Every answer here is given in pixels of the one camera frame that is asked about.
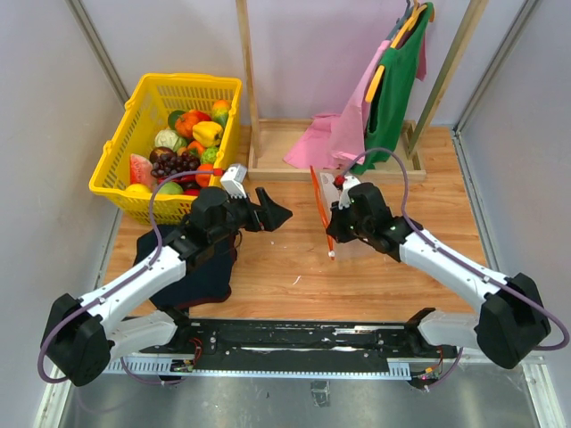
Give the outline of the clear zip top bag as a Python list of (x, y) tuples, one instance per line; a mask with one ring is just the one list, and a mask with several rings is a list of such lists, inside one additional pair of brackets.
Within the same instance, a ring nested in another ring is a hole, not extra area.
[[(332, 217), (331, 205), (339, 199), (339, 192), (334, 185), (335, 175), (326, 170), (311, 167), (310, 177), (321, 223), (327, 229)], [(354, 253), (356, 242), (338, 243), (330, 235), (326, 235), (326, 240), (327, 256), (330, 260), (340, 262), (357, 258)]]

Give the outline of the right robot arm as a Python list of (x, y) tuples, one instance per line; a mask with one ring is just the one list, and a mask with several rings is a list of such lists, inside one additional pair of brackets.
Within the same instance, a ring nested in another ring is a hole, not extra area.
[(481, 350), (493, 363), (511, 369), (550, 334), (535, 282), (524, 274), (508, 277), (441, 243), (419, 223), (394, 216), (380, 190), (356, 177), (334, 183), (327, 235), (335, 243), (365, 243), (397, 262), (414, 267), (454, 291), (474, 315), (424, 309), (404, 334), (406, 350), (423, 357), (435, 346)]

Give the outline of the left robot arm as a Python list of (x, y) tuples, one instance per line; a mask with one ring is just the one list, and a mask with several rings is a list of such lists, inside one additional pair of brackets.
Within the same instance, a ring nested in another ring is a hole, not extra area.
[(208, 187), (179, 225), (157, 238), (157, 247), (122, 276), (79, 298), (68, 293), (52, 305), (37, 358), (37, 371), (47, 383), (45, 359), (64, 379), (80, 387), (91, 383), (118, 358), (165, 346), (179, 353), (191, 341), (191, 323), (174, 308), (130, 319), (128, 314), (157, 292), (183, 279), (216, 254), (218, 243), (245, 230), (273, 232), (293, 213), (274, 202), (262, 187), (258, 201)]

